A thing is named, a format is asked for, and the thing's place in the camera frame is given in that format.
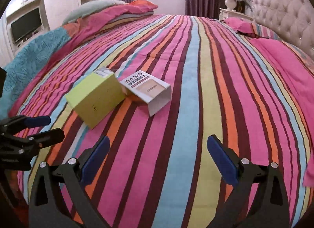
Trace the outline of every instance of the metal bolt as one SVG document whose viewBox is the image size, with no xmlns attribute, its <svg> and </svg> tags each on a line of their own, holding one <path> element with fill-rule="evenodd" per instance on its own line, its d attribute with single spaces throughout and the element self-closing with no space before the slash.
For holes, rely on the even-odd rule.
<svg viewBox="0 0 314 228">
<path fill-rule="evenodd" d="M 275 162 L 272 162 L 272 163 L 271 163 L 271 166 L 272 166 L 273 168 L 278 168 L 278 164 L 275 163 Z"/>
<path fill-rule="evenodd" d="M 242 162 L 243 164 L 245 164 L 245 165 L 247 165 L 247 164 L 250 163 L 249 159 L 247 159 L 247 158 L 241 159 L 241 162 Z"/>
<path fill-rule="evenodd" d="M 68 163 L 70 165 L 76 164 L 76 159 L 75 158 L 71 158 L 70 160 L 68 160 Z"/>
<path fill-rule="evenodd" d="M 46 167 L 46 165 L 47 165 L 46 162 L 41 162 L 40 165 L 39 165 L 39 167 L 44 168 L 44 167 Z"/>
</svg>

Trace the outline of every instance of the television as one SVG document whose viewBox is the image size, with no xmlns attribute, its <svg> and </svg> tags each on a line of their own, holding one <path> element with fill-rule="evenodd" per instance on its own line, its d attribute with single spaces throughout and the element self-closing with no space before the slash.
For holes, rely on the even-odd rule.
<svg viewBox="0 0 314 228">
<path fill-rule="evenodd" d="M 14 42 L 18 42 L 23 37 L 32 33 L 42 25 L 39 8 L 36 8 L 29 13 L 23 15 L 11 24 L 12 35 Z"/>
</svg>

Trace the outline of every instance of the headboard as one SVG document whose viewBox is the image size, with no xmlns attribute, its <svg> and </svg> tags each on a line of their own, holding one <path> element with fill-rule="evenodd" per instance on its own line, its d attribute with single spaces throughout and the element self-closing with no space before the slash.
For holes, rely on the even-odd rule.
<svg viewBox="0 0 314 228">
<path fill-rule="evenodd" d="M 314 8 L 309 0 L 254 0 L 253 17 L 314 59 Z"/>
</svg>

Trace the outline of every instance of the yellow-green box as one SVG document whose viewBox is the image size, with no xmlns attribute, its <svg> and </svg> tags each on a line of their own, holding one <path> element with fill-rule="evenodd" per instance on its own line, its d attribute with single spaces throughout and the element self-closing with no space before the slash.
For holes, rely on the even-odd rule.
<svg viewBox="0 0 314 228">
<path fill-rule="evenodd" d="M 96 69 L 65 97 L 90 129 L 125 98 L 115 74 L 106 67 Z"/>
</svg>

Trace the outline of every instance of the striped bedsheet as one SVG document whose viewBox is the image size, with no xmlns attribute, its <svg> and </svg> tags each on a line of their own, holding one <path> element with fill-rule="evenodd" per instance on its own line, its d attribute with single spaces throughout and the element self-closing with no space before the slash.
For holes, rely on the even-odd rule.
<svg viewBox="0 0 314 228">
<path fill-rule="evenodd" d="M 149 117 L 126 98 L 89 130 L 65 94 L 100 66 L 119 80 L 139 69 L 151 73 L 171 84 L 172 100 Z M 110 152 L 86 192 L 111 226 L 206 227 L 232 190 L 207 152 L 216 134 L 240 157 L 279 164 L 296 224 L 313 199 L 313 189 L 302 186 L 312 149 L 313 68 L 288 43 L 240 36 L 206 18 L 151 15 L 106 31 L 45 73 L 20 107 L 18 114 L 51 117 L 41 131 L 66 135 L 41 150 L 31 172 L 19 173 L 20 189 L 29 199 L 40 162 L 78 157 L 104 134 Z M 62 193 L 80 221 L 65 187 Z"/>
</svg>

